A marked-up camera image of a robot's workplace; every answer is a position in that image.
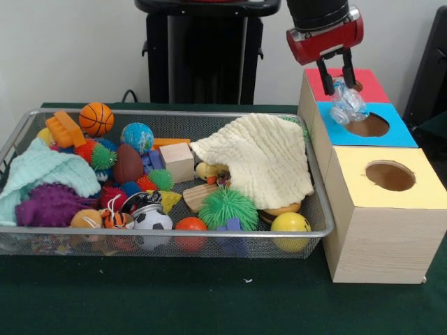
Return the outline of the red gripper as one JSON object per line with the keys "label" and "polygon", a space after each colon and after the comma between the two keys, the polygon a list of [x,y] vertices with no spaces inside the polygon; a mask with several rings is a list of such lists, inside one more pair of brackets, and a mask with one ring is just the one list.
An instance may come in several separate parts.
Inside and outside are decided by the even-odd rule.
{"label": "red gripper", "polygon": [[363,39],[363,20],[358,16],[354,21],[341,23],[337,26],[306,37],[296,29],[286,32],[288,46],[301,65],[316,61],[325,95],[334,94],[332,76],[329,74],[322,57],[328,58],[334,52],[343,50],[343,78],[347,87],[356,85],[353,69],[351,47],[358,45]]}

